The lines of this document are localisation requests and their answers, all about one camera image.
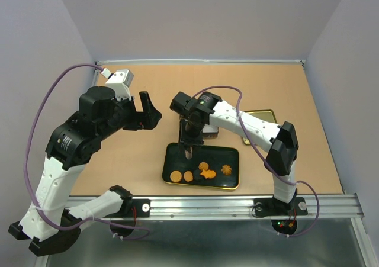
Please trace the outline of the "brown swirl cookie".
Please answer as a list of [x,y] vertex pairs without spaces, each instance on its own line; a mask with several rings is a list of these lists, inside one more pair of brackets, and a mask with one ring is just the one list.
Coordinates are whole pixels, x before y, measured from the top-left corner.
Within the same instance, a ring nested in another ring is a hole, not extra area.
[[199,165],[198,165],[198,168],[202,171],[207,171],[209,170],[209,164],[207,162],[201,162]]

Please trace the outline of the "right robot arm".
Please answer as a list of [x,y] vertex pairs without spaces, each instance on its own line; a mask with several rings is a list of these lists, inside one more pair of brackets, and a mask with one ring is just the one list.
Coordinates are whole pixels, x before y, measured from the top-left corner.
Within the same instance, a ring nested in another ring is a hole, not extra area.
[[207,91],[198,98],[179,92],[173,98],[170,109],[182,119],[179,146],[187,159],[203,145],[203,128],[206,125],[244,137],[254,149],[260,147],[266,152],[264,166],[273,174],[274,182],[273,209],[285,214],[293,208],[297,195],[294,167],[299,145],[291,123],[280,125],[264,121]]

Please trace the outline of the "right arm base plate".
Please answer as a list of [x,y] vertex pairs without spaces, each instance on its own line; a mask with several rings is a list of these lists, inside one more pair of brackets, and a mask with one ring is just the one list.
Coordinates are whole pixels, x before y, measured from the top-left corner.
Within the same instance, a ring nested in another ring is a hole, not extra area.
[[307,204],[303,197],[295,197],[290,203],[281,202],[274,197],[255,198],[253,207],[255,216],[259,218],[289,216],[294,212],[300,216],[308,215]]

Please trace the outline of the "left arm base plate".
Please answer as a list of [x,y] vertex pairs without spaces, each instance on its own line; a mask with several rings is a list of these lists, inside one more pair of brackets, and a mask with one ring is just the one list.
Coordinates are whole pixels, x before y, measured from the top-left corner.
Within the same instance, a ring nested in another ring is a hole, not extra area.
[[114,213],[102,216],[103,218],[132,218],[136,212],[137,218],[150,217],[151,200],[148,198],[132,198],[121,205]]

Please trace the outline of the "gold tin lid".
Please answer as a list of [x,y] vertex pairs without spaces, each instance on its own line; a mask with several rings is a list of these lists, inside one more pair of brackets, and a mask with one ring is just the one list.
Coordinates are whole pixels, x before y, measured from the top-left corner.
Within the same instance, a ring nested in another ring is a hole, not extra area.
[[245,111],[245,113],[253,117],[256,117],[258,119],[264,120],[266,122],[277,123],[276,116],[272,109],[250,110],[250,111]]

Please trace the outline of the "metal tongs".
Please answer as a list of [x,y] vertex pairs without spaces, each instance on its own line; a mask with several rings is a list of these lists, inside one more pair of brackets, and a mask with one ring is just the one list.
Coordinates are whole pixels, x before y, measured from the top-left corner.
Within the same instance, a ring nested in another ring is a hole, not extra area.
[[184,147],[184,153],[186,159],[190,160],[192,159],[192,147],[191,146],[185,146]]

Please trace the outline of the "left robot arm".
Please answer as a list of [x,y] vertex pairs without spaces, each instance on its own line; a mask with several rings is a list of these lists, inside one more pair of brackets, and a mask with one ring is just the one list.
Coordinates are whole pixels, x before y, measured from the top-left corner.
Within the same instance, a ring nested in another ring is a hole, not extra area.
[[17,240],[29,239],[29,250],[36,256],[65,252],[92,222],[108,215],[136,216],[132,194],[119,185],[77,207],[67,208],[66,202],[103,140],[121,129],[153,130],[157,126],[162,114],[153,106],[148,92],[140,92],[139,96],[141,112],[132,99],[118,101],[113,89],[93,86],[80,96],[77,112],[52,132],[43,174],[34,191],[36,202],[8,229]]

